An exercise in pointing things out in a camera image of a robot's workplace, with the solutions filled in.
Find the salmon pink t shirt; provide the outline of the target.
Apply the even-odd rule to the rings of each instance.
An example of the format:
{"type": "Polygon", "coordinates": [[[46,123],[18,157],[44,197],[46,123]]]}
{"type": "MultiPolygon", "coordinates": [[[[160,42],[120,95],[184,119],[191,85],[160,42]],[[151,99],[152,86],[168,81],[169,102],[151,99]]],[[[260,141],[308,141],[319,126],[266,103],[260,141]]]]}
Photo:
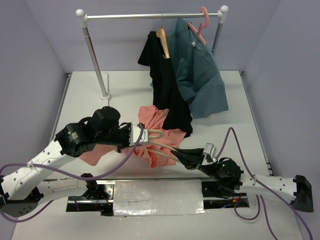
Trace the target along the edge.
{"type": "MultiPolygon", "coordinates": [[[[156,139],[156,142],[176,148],[183,141],[187,133],[178,128],[169,130],[164,129],[163,125],[168,113],[169,109],[159,110],[154,105],[141,106],[138,112],[138,120],[145,125],[147,130],[160,130],[164,132],[165,136],[156,139]]],[[[159,149],[158,146],[143,144],[138,146],[133,153],[137,157],[146,160],[151,168],[176,165],[176,161],[172,159],[149,152],[149,150],[159,149]]],[[[102,156],[112,151],[116,152],[115,146],[96,144],[92,151],[81,154],[79,159],[91,166],[95,166],[102,156]]],[[[171,154],[170,150],[163,148],[162,151],[166,154],[171,154]]]]}

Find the light wooden hanger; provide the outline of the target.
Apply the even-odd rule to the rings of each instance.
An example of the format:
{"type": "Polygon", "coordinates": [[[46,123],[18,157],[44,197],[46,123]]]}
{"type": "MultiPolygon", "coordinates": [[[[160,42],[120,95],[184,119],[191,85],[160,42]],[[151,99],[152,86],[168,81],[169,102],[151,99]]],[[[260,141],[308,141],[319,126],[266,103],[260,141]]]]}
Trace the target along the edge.
{"type": "Polygon", "coordinates": [[[151,153],[166,157],[167,159],[173,160],[175,162],[179,162],[179,160],[178,160],[178,158],[176,156],[172,155],[171,153],[170,154],[166,154],[165,152],[163,152],[163,149],[170,150],[170,151],[175,151],[176,150],[175,148],[173,148],[173,147],[171,147],[171,146],[169,146],[167,144],[164,144],[164,143],[156,141],[158,139],[163,138],[164,136],[165,136],[165,133],[163,131],[161,131],[161,130],[157,130],[157,129],[149,129],[149,130],[147,130],[147,137],[148,137],[147,144],[159,147],[159,150],[150,149],[148,151],[151,152],[151,153]]]}

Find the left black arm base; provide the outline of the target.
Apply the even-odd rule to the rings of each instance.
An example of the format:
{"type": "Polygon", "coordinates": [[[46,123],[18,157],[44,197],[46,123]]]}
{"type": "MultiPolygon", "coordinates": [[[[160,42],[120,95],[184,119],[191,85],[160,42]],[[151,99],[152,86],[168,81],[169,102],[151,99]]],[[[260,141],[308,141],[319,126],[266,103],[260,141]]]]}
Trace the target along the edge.
{"type": "Polygon", "coordinates": [[[101,216],[113,216],[115,181],[89,181],[87,182],[86,186],[88,187],[88,189],[83,195],[68,197],[66,212],[96,212],[99,213],[101,216]]]}

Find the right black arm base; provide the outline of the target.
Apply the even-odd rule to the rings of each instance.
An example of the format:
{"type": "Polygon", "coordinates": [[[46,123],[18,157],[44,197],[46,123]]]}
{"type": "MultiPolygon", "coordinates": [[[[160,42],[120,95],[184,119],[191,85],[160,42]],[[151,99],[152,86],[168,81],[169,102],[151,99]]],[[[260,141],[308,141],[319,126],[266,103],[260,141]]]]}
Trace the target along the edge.
{"type": "Polygon", "coordinates": [[[230,209],[237,204],[239,208],[248,208],[249,202],[245,193],[233,193],[222,189],[216,181],[201,181],[203,207],[205,210],[230,209]]]}

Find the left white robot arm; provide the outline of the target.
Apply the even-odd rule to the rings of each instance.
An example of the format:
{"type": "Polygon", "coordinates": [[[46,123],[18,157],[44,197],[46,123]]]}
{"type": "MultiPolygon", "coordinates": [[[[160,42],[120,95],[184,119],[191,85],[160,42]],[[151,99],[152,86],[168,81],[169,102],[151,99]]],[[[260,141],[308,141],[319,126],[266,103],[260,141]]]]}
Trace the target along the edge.
{"type": "Polygon", "coordinates": [[[67,124],[48,146],[18,169],[0,177],[0,214],[11,221],[65,197],[88,200],[104,197],[97,180],[115,169],[98,176],[90,173],[75,175],[61,168],[82,155],[89,156],[97,147],[114,147],[117,151],[136,147],[134,131],[143,132],[141,125],[120,123],[120,113],[113,107],[97,109],[91,117],[67,124]]]}

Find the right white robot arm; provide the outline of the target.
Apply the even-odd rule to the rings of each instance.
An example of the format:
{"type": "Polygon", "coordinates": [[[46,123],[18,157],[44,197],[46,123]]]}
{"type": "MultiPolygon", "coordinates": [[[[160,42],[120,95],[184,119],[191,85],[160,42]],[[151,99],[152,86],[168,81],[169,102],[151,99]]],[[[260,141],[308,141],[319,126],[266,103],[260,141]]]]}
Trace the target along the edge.
{"type": "Polygon", "coordinates": [[[217,160],[216,151],[216,147],[208,143],[204,148],[173,148],[170,152],[187,170],[198,170],[211,178],[214,184],[209,188],[208,196],[214,192],[226,197],[233,194],[264,197],[279,195],[297,211],[314,211],[312,186],[306,177],[296,175],[293,178],[283,178],[249,174],[229,157],[217,160]]]}

